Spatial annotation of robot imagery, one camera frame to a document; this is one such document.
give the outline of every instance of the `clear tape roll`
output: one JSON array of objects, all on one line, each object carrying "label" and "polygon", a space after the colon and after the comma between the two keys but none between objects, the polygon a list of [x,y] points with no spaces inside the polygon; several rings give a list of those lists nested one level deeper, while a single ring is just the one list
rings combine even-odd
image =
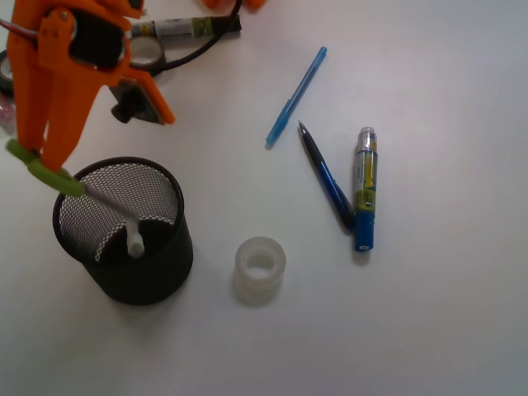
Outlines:
[{"label": "clear tape roll", "polygon": [[147,72],[167,62],[163,44],[158,39],[146,35],[130,39],[130,53],[130,66]]},{"label": "clear tape roll", "polygon": [[272,299],[281,286],[286,255],[279,243],[270,238],[248,239],[237,250],[234,287],[246,303]]}]

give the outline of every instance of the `black mesh pencil holder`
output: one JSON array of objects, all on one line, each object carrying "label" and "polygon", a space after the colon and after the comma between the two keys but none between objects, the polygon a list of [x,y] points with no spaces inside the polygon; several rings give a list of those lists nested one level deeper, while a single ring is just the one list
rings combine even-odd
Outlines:
[{"label": "black mesh pencil holder", "polygon": [[75,178],[139,216],[145,253],[129,256],[127,218],[90,196],[59,195],[55,235],[112,299],[154,304],[171,295],[189,275],[192,242],[183,195],[165,168],[142,158],[112,158],[86,167]]}]

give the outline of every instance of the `wire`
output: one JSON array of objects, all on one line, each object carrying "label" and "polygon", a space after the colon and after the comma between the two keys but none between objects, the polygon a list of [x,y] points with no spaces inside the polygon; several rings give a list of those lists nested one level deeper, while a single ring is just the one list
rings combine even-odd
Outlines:
[{"label": "wire", "polygon": [[10,32],[15,33],[16,35],[20,35],[24,37],[25,39],[35,41],[39,38],[38,31],[30,31],[29,29],[26,29],[25,27],[19,26],[12,22],[8,22],[2,18],[0,18],[0,26],[5,27]]},{"label": "wire", "polygon": [[183,66],[184,64],[188,64],[192,60],[198,58],[200,55],[203,55],[208,49],[210,49],[213,45],[218,43],[219,40],[222,38],[222,36],[224,36],[224,34],[227,31],[229,31],[229,29],[231,29],[231,26],[236,21],[238,12],[240,11],[240,7],[242,6],[242,1],[243,0],[237,0],[237,2],[235,3],[233,10],[231,11],[231,14],[229,14],[230,23],[226,26],[226,29],[224,31],[217,33],[211,40],[207,41],[204,45],[202,45],[195,52],[188,54],[187,56],[184,56],[181,59],[167,62],[162,66],[157,66],[156,68],[149,70],[149,72],[153,75],[160,74],[161,72],[165,72],[173,68],[179,68],[180,66]]}]

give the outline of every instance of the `light blue ballpoint pen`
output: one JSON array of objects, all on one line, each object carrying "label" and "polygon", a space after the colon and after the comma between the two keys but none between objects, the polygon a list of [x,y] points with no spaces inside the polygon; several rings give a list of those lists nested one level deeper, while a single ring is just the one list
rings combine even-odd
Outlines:
[{"label": "light blue ballpoint pen", "polygon": [[321,47],[317,56],[310,65],[308,72],[306,72],[306,74],[304,75],[303,81],[300,82],[291,99],[286,102],[284,108],[279,114],[279,118],[277,118],[277,121],[275,121],[273,128],[271,128],[271,132],[266,138],[266,145],[268,147],[273,147],[273,144],[275,144],[277,139],[279,139],[279,136],[281,136],[282,131],[286,127],[286,124],[288,124],[288,120],[290,119],[291,114],[294,112],[295,108],[299,104],[300,98],[303,97],[306,88],[312,81],[312,78],[314,78],[317,69],[323,62],[323,59],[326,55],[327,47]]}]

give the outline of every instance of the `blue mechanical pencil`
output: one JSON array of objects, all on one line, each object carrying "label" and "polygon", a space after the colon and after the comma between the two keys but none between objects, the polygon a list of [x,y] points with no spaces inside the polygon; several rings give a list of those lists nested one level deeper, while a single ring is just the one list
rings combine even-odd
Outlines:
[{"label": "blue mechanical pencil", "polygon": [[303,138],[304,146],[306,147],[306,151],[308,152],[310,160],[315,166],[317,174],[321,178],[324,189],[332,201],[333,207],[339,215],[342,225],[348,231],[354,231],[354,228],[356,227],[356,217],[354,215],[354,210],[347,199],[347,196],[345,196],[341,188],[339,188],[336,181],[332,177],[332,174],[330,173],[327,164],[324,162],[323,156],[319,152],[312,135],[300,121],[299,128]]}]

